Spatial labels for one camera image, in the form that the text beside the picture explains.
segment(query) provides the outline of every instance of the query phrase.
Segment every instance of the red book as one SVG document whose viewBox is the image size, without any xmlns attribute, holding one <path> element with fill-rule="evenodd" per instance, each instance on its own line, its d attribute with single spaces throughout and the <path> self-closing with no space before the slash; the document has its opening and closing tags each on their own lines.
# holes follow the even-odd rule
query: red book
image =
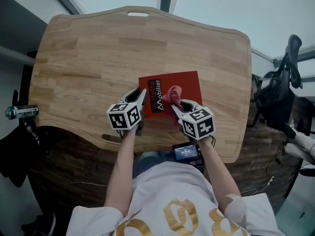
<svg viewBox="0 0 315 236">
<path fill-rule="evenodd" d="M 142 77 L 139 78 L 139 87 L 141 90 L 147 89 L 147 100 L 144 107 L 146 118 L 167 115 L 162 103 L 162 96 L 172 86 L 180 86 L 182 88 L 181 99 L 193 100 L 202 106 L 197 71 Z"/>
</svg>

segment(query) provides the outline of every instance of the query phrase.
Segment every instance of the gold print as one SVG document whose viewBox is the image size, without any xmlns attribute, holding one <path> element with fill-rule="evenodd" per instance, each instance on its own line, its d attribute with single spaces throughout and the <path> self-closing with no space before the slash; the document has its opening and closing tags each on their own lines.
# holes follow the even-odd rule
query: gold print
<svg viewBox="0 0 315 236">
<path fill-rule="evenodd" d="M 171 206 L 172 205 L 178 205 L 181 208 L 179 208 L 177 210 L 177 215 L 179 217 L 180 223 L 177 221 L 177 219 L 175 218 L 175 216 L 173 215 L 173 212 L 171 210 Z M 197 217 L 197 213 L 196 213 L 196 208 L 194 206 L 194 204 L 192 202 L 190 202 L 189 200 L 184 200 L 183 202 L 180 202 L 178 199 L 173 199 L 165 208 L 164 208 L 164 215 L 165 218 L 167 220 L 168 226 L 169 228 L 178 233 L 179 235 L 182 236 L 190 236 L 192 235 L 198 225 L 198 217 Z M 188 212 L 191 222 L 192 222 L 192 230 L 188 230 L 184 225 L 186 223 L 186 214 L 185 211 Z"/>
<path fill-rule="evenodd" d="M 148 227 L 148 225 L 145 222 L 143 222 L 140 219 L 134 219 L 133 218 L 140 211 L 141 210 L 136 212 L 128 220 L 126 220 L 125 222 L 121 223 L 117 227 L 117 229 L 116 229 L 116 235 L 117 236 L 124 236 L 125 235 L 124 230 L 125 230 L 126 227 L 134 227 L 135 229 L 137 229 L 141 233 L 142 236 L 153 236 L 153 234 L 151 233 L 150 228 Z"/>
<path fill-rule="evenodd" d="M 236 224 L 234 224 L 232 221 L 230 221 L 229 219 L 221 216 L 220 214 L 218 214 L 218 209 L 213 209 L 209 212 L 209 216 L 210 218 L 214 221 L 214 224 L 212 226 L 212 233 L 214 236 L 230 236 L 233 235 L 233 233 L 235 233 L 238 229 L 242 230 L 243 236 L 248 236 L 249 233 L 247 233 L 243 228 L 238 227 Z M 221 221 L 227 219 L 229 224 L 230 224 L 230 229 L 231 232 L 228 233 L 226 231 L 224 231 L 221 227 Z"/>
</svg>

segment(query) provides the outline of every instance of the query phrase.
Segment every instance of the phone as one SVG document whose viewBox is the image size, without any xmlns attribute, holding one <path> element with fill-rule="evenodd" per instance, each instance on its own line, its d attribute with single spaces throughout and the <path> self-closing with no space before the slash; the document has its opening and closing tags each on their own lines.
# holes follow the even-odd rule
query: phone
<svg viewBox="0 0 315 236">
<path fill-rule="evenodd" d="M 173 146 L 175 153 L 175 160 L 179 163 L 188 163 L 200 159 L 200 153 L 198 151 L 198 145 L 192 145 L 191 143 L 184 143 Z"/>
</svg>

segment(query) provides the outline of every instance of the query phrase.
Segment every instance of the phone screen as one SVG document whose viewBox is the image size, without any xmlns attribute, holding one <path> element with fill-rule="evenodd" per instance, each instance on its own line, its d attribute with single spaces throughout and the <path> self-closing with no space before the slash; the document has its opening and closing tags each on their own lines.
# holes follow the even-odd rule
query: phone screen
<svg viewBox="0 0 315 236">
<path fill-rule="evenodd" d="M 178 147 L 174 149 L 176 160 L 198 158 L 198 152 L 195 145 Z"/>
</svg>

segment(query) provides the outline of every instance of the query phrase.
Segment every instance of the white t-shirt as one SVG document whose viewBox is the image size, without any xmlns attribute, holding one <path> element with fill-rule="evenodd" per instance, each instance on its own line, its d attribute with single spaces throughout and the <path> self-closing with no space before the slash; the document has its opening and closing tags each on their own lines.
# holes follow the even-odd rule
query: white t-shirt
<svg viewBox="0 0 315 236">
<path fill-rule="evenodd" d="M 73 209 L 67 236 L 284 236 L 266 194 L 237 197 L 224 215 L 193 166 L 164 162 L 133 180 L 126 217 L 112 207 Z"/>
</svg>

